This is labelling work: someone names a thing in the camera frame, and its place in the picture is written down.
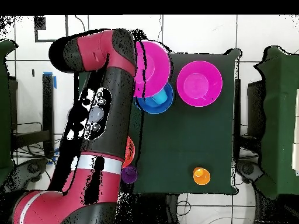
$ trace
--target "white tile wall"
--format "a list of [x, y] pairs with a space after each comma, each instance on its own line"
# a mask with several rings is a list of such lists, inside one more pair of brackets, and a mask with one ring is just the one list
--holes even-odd
[[222, 54], [236, 45], [236, 15], [165, 15], [163, 43], [175, 53]]
[[55, 69], [50, 61], [17, 61], [16, 73], [18, 86], [18, 122], [42, 122], [44, 72], [56, 76], [57, 88], [54, 89], [54, 133], [63, 133], [67, 122], [67, 112], [74, 101], [74, 75]]
[[[100, 28], [141, 29], [150, 40], [162, 41], [174, 52], [221, 54], [236, 45], [243, 52], [239, 65], [241, 79], [241, 124], [247, 125], [248, 83], [261, 79], [259, 72], [253, 67], [263, 57], [267, 46], [279, 45], [288, 52], [299, 49], [299, 17], [283, 15], [123, 15], [123, 16], [87, 16], [78, 15], [85, 30]], [[39, 31], [39, 39], [57, 39], [65, 35], [65, 16], [46, 16], [47, 30]], [[68, 16], [69, 35], [83, 32], [84, 27], [74, 15]], [[18, 122], [41, 121], [41, 75], [52, 72], [57, 77], [57, 89], [54, 89], [54, 121], [55, 133], [62, 133], [66, 123], [68, 110], [72, 107], [74, 84], [71, 74], [58, 72], [47, 61], [51, 43], [35, 43], [33, 16], [18, 16], [16, 27], [8, 27], [10, 32], [0, 39], [14, 40], [16, 49], [16, 77], [18, 90]], [[15, 54], [12, 52], [6, 64], [9, 73], [15, 75]], [[38, 125], [22, 127], [22, 131], [39, 130]], [[245, 134], [247, 127], [241, 127]], [[241, 150], [242, 156], [252, 155]], [[26, 158], [19, 158], [19, 163]], [[52, 176], [54, 166], [47, 168]], [[50, 180], [44, 173], [38, 183], [30, 184], [31, 188], [45, 189]], [[187, 206], [190, 212], [180, 216], [181, 224], [253, 224], [255, 215], [255, 195], [251, 185], [241, 184], [236, 175], [236, 186], [239, 193], [230, 195], [193, 195], [189, 194]], [[179, 201], [186, 200], [186, 194]], [[178, 206], [178, 214], [182, 214], [184, 206]]]
[[[15, 19], [12, 19], [11, 23], [8, 23], [3, 30], [0, 30], [0, 40], [15, 40]], [[7, 60], [15, 60], [15, 51], [12, 51], [8, 56]]]
[[149, 40], [158, 40], [162, 19], [160, 15], [102, 15], [89, 16], [89, 28], [92, 29], [141, 29]]
[[267, 46], [281, 46], [289, 53], [299, 50], [298, 16], [238, 15], [237, 47], [241, 61], [261, 61]]

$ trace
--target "red robot arm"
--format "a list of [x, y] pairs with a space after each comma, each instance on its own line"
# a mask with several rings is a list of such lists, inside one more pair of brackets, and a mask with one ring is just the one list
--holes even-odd
[[135, 48], [124, 29], [53, 43], [52, 64], [91, 72], [65, 127], [47, 191], [29, 191], [13, 207], [13, 224], [113, 224], [135, 76]]

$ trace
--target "green tabletop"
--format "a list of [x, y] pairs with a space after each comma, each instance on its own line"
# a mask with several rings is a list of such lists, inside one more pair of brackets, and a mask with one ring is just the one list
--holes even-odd
[[[136, 148], [135, 193], [237, 192], [231, 186], [231, 163], [234, 68], [239, 56], [237, 49], [226, 55], [170, 54], [173, 73], [169, 83], [175, 92], [172, 106], [162, 114], [144, 113], [141, 130], [141, 111], [132, 105], [129, 136]], [[195, 60], [214, 64], [222, 76], [221, 94], [207, 107], [187, 105], [176, 90], [179, 71]], [[211, 174], [207, 185], [193, 181], [193, 169], [198, 166]]]

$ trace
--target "pink bowl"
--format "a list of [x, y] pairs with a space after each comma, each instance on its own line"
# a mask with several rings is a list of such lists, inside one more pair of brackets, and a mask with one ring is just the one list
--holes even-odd
[[180, 71], [176, 87], [184, 102], [194, 107], [204, 107], [220, 95], [222, 77], [213, 64], [193, 61]]
[[145, 71], [145, 82], [143, 80], [142, 70], [145, 68], [143, 49], [139, 42], [136, 42], [137, 50], [137, 72], [135, 76], [134, 96], [142, 97], [145, 86], [144, 97], [150, 97], [159, 93], [166, 85], [171, 73], [171, 62], [168, 52], [158, 43], [153, 41], [142, 41], [147, 60], [147, 69]]

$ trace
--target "green board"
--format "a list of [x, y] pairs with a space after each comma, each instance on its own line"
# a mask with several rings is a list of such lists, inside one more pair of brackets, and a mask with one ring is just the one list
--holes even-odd
[[10, 40], [0, 40], [0, 186], [13, 169], [11, 159], [11, 101], [5, 59], [14, 49], [16, 49], [15, 43]]
[[[170, 54], [173, 71], [169, 83], [175, 94], [171, 107], [162, 114], [145, 113], [141, 129], [142, 112], [133, 102], [129, 136], [135, 144], [132, 164], [138, 170], [135, 193], [237, 193], [231, 186], [231, 164], [234, 68], [240, 55], [239, 49], [219, 55]], [[207, 107], [187, 105], [176, 91], [179, 71], [195, 60], [212, 63], [222, 76], [221, 94]], [[81, 74], [80, 91], [85, 78]], [[197, 166], [210, 172], [207, 185], [193, 181]]]
[[256, 187], [271, 199], [280, 194], [299, 194], [299, 177], [291, 166], [299, 55], [273, 46], [266, 50], [266, 58], [257, 68], [266, 83], [263, 104], [266, 131], [261, 143], [265, 175], [256, 182]]

